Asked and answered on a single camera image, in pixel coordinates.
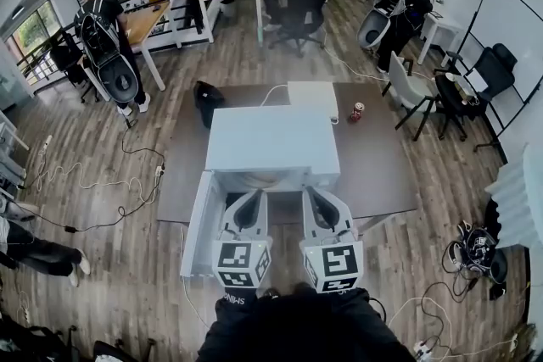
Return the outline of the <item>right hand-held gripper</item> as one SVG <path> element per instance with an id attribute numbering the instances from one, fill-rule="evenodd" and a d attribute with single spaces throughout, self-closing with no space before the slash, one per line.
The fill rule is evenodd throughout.
<path id="1" fill-rule="evenodd" d="M 349 207 L 317 187 L 302 192 L 303 264 L 318 293 L 354 289 L 364 274 L 363 242 Z"/>

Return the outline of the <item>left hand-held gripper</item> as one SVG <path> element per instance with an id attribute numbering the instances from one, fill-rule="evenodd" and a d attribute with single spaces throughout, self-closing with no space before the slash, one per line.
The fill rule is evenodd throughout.
<path id="1" fill-rule="evenodd" d="M 256 290 L 271 264 L 271 247 L 267 194 L 248 192 L 223 215 L 212 243 L 212 270 L 225 288 Z"/>

